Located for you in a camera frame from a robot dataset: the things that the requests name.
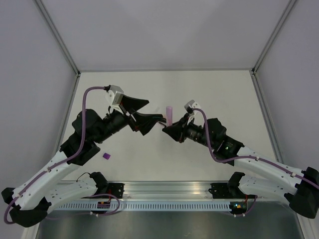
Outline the black purple highlighter pen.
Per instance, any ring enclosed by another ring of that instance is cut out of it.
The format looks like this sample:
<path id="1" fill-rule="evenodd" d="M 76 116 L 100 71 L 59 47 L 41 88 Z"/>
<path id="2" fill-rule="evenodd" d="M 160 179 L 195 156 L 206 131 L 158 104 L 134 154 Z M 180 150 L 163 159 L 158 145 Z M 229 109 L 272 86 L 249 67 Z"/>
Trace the black purple highlighter pen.
<path id="1" fill-rule="evenodd" d="M 166 125 L 167 124 L 167 121 L 165 118 L 157 118 L 157 122 L 162 124 L 162 125 Z"/>

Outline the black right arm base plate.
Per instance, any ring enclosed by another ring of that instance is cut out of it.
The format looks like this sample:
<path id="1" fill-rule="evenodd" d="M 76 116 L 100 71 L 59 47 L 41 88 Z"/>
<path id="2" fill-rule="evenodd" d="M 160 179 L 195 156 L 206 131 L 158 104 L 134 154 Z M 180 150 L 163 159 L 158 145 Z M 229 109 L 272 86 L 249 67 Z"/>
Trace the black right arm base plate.
<path id="1" fill-rule="evenodd" d="M 227 183 L 217 182 L 211 183 L 208 192 L 212 195 L 213 199 L 233 199 L 233 195 L 229 192 Z"/>

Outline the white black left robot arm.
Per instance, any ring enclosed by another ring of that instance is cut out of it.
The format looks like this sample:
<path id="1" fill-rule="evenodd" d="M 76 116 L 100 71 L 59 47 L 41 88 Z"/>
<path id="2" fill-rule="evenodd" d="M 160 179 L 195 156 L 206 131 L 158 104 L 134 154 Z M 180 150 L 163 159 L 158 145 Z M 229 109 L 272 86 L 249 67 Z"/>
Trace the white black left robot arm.
<path id="1" fill-rule="evenodd" d="M 1 192 L 7 203 L 3 220 L 7 225 L 32 227 L 44 220 L 52 211 L 65 203 L 81 198 L 104 198 L 109 194 L 109 182 L 101 172 L 89 173 L 88 179 L 68 186 L 57 184 L 65 176 L 84 166 L 99 151 L 97 146 L 126 126 L 146 134 L 143 126 L 148 115 L 138 113 L 149 101 L 122 95 L 110 103 L 113 109 L 105 118 L 86 108 L 83 96 L 82 109 L 72 123 L 74 133 L 61 145 L 51 160 L 27 182 L 16 188 L 7 187 Z"/>

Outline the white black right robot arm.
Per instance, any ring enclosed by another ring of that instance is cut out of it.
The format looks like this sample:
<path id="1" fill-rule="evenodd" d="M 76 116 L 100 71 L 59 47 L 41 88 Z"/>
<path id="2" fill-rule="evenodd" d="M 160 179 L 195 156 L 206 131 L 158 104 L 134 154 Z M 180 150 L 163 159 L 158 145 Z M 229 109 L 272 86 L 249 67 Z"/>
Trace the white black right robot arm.
<path id="1" fill-rule="evenodd" d="M 187 138 L 208 148 L 217 163 L 229 164 L 254 172 L 260 179 L 235 172 L 227 192 L 237 198 L 242 194 L 272 198 L 287 204 L 295 213 L 314 219 L 319 210 L 319 172 L 290 167 L 263 158 L 243 143 L 229 137 L 217 118 L 208 119 L 203 110 L 189 110 L 179 121 L 162 129 L 174 141 Z"/>

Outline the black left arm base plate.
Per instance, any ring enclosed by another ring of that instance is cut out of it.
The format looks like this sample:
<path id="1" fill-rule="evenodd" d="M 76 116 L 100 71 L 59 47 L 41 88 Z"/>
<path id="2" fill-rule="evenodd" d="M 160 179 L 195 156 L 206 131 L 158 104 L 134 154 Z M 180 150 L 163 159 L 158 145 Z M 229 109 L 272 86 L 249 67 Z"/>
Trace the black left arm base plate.
<path id="1" fill-rule="evenodd" d="M 124 186 L 124 183 L 111 182 L 108 184 L 107 189 L 103 189 L 101 191 L 101 194 L 112 194 L 118 199 L 122 199 L 124 193 Z"/>

